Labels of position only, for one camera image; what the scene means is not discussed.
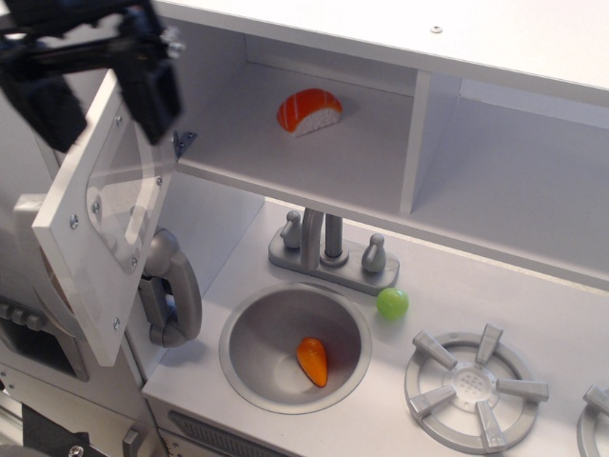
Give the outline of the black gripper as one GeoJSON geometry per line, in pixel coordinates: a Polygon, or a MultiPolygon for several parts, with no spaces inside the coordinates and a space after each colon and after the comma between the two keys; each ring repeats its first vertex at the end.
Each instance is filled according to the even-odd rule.
{"type": "Polygon", "coordinates": [[[1,14],[1,89],[52,149],[68,152],[87,127],[80,102],[61,74],[115,68],[129,112],[151,145],[182,114],[167,59],[179,57],[186,44],[177,29],[162,23],[150,1],[3,1],[1,6],[6,9],[1,14]],[[84,26],[95,29],[109,18],[115,21],[112,36],[55,47],[47,43],[84,26]]]}

